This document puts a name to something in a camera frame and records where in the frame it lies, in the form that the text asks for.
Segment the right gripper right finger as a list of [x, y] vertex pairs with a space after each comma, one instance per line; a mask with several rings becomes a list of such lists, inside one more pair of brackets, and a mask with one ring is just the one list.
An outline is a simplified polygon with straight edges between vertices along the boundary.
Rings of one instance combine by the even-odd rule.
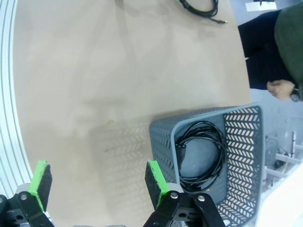
[[155, 160], [148, 160], [145, 183], [154, 212], [145, 227], [223, 227], [225, 226], [211, 196], [206, 193], [188, 194], [176, 183], [167, 183]]

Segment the person's left hand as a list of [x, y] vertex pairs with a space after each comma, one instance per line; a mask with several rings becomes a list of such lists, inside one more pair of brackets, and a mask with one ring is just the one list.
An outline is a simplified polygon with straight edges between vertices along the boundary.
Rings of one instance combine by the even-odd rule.
[[267, 90], [269, 93], [282, 101], [291, 99], [294, 84], [288, 80], [275, 80], [267, 83]]

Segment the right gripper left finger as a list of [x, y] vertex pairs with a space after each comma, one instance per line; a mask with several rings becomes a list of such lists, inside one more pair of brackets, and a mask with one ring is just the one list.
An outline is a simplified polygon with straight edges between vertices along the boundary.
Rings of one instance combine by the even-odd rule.
[[19, 186], [11, 198], [0, 196], [0, 225], [2, 227], [52, 227], [46, 210], [52, 185], [50, 164], [43, 160], [37, 163], [30, 183]]

